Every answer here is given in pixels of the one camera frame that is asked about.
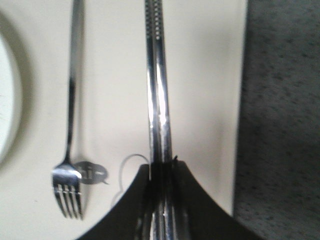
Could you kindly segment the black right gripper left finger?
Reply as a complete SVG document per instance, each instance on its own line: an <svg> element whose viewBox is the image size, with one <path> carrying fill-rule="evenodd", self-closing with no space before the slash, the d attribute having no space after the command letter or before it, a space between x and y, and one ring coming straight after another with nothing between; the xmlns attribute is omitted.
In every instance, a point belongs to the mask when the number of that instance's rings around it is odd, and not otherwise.
<svg viewBox="0 0 320 240"><path fill-rule="evenodd" d="M149 240L153 197L149 166L143 164L125 194L81 240Z"/></svg>

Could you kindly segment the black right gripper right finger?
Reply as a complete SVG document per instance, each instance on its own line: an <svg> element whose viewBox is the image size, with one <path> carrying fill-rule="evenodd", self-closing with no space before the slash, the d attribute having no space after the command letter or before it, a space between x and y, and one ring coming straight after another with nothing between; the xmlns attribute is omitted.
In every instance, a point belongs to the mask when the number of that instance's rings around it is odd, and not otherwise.
<svg viewBox="0 0 320 240"><path fill-rule="evenodd" d="M228 215L200 186L186 163L162 165L163 180L173 204L173 236L178 240L260 240Z"/></svg>

